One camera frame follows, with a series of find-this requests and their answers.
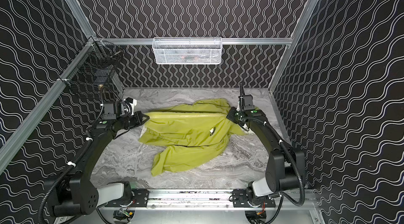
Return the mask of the lime green printed jacket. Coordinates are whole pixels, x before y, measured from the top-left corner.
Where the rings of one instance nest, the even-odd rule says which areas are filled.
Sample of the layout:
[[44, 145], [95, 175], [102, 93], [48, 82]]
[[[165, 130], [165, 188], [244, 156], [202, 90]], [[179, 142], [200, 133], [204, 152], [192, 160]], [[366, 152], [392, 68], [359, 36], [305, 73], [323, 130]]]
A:
[[232, 135], [245, 135], [242, 127], [227, 118], [230, 109], [226, 99], [217, 98], [148, 112], [139, 141], [165, 148], [155, 155], [151, 175], [201, 166], [221, 155]]

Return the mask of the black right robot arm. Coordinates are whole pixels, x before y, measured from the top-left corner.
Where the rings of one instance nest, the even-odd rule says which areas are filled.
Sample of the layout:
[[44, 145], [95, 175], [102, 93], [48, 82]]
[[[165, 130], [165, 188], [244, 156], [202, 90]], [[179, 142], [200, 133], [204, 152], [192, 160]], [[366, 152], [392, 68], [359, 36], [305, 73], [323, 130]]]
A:
[[238, 105], [230, 109], [227, 119], [245, 131], [252, 131], [268, 153], [264, 178], [247, 187], [248, 201], [259, 205], [265, 198], [283, 196], [295, 206], [302, 206], [305, 202], [304, 153], [282, 139], [266, 114], [254, 106], [253, 97], [243, 90]]

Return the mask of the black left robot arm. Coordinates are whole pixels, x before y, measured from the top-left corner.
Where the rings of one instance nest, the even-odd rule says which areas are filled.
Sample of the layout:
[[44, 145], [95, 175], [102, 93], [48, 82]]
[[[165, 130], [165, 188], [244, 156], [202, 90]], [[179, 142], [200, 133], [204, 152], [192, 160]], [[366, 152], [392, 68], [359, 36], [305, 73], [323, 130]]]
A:
[[44, 185], [45, 195], [39, 205], [37, 219], [46, 223], [45, 211], [52, 217], [69, 217], [71, 223], [81, 216], [90, 215], [110, 202], [131, 205], [134, 199], [129, 182], [111, 183], [96, 188], [90, 178], [99, 158], [118, 132], [144, 125], [149, 116], [136, 111], [137, 101], [126, 98], [103, 103], [102, 111], [86, 131], [80, 152], [56, 176], [50, 176]]

